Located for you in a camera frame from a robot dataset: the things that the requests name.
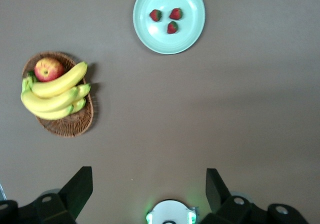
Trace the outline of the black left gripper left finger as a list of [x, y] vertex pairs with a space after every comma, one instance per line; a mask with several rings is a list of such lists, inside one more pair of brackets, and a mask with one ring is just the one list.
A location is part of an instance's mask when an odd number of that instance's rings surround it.
[[83, 166], [58, 193], [46, 193], [19, 207], [15, 200], [0, 204], [1, 223], [76, 223], [92, 194], [92, 168]]

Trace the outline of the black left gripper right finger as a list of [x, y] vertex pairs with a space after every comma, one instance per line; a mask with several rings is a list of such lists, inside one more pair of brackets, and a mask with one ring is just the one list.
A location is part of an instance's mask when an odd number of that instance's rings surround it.
[[232, 195], [215, 168], [207, 169], [205, 183], [205, 194], [211, 212], [200, 223], [306, 224], [307, 222], [292, 206], [274, 203], [264, 210], [240, 195]]

